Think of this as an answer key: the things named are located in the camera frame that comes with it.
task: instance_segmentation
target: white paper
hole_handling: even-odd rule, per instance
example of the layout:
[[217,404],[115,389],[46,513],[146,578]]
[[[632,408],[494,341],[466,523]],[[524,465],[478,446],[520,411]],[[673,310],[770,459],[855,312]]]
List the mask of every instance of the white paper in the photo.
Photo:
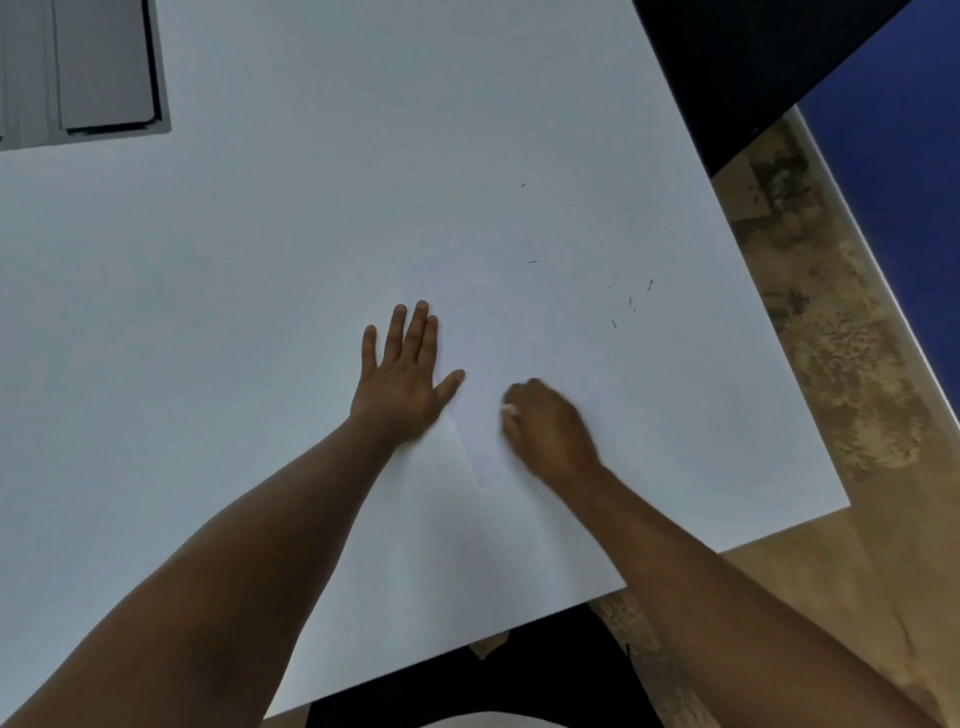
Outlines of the white paper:
[[619,419],[605,355],[595,346],[555,274],[521,242],[471,240],[420,260],[406,286],[440,320],[435,379],[467,378],[449,414],[483,486],[516,479],[500,435],[500,406],[516,382],[540,378],[580,409],[603,446]]

